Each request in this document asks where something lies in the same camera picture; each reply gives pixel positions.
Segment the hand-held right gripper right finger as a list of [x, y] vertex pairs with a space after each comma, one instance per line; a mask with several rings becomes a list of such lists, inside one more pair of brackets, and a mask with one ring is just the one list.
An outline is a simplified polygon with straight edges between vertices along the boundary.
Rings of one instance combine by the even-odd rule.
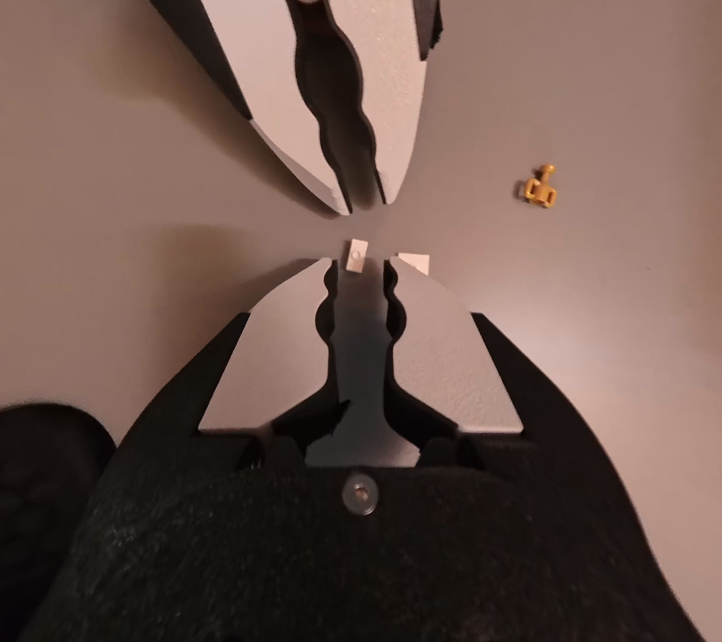
[[405, 440], [519, 435], [523, 423], [473, 314], [400, 256], [384, 263], [384, 416]]

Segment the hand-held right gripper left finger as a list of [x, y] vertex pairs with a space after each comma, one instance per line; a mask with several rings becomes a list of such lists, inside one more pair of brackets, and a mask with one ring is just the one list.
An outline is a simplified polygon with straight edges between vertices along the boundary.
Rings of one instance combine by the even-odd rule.
[[316, 440], [340, 421], [331, 335], [338, 268], [322, 258], [248, 314], [199, 423], [203, 432], [262, 431]]

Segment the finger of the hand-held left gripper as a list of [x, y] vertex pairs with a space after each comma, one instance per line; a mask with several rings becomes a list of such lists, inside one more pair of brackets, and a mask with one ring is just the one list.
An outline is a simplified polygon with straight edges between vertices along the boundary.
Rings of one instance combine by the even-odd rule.
[[351, 210], [322, 150], [320, 125], [296, 74], [287, 0], [201, 0], [250, 112], [250, 124], [291, 173], [332, 211]]
[[413, 0], [327, 0], [353, 52], [360, 111], [373, 135], [375, 173], [385, 204], [396, 201], [417, 138], [425, 90]]

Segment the small white lego piece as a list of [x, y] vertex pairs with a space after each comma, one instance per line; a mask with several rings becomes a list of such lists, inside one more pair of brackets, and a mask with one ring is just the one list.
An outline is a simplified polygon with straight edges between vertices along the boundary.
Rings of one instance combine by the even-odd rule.
[[369, 242], [364, 239], [350, 239], [346, 246], [344, 271], [352, 275], [361, 275], [366, 265]]

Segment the small gold lego piece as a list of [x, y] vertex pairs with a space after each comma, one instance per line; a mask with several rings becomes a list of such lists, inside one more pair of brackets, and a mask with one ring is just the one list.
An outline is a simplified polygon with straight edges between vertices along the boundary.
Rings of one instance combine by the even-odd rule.
[[543, 164], [532, 170], [531, 176], [523, 183], [520, 198], [533, 206], [550, 209], [557, 201], [557, 189], [552, 185], [556, 173], [554, 164]]

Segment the black round cushion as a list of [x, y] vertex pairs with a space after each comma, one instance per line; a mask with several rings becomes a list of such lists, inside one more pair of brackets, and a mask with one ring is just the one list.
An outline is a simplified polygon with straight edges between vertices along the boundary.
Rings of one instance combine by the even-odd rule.
[[16, 640], [67, 558], [116, 450], [91, 414], [58, 403], [1, 411], [1, 640]]

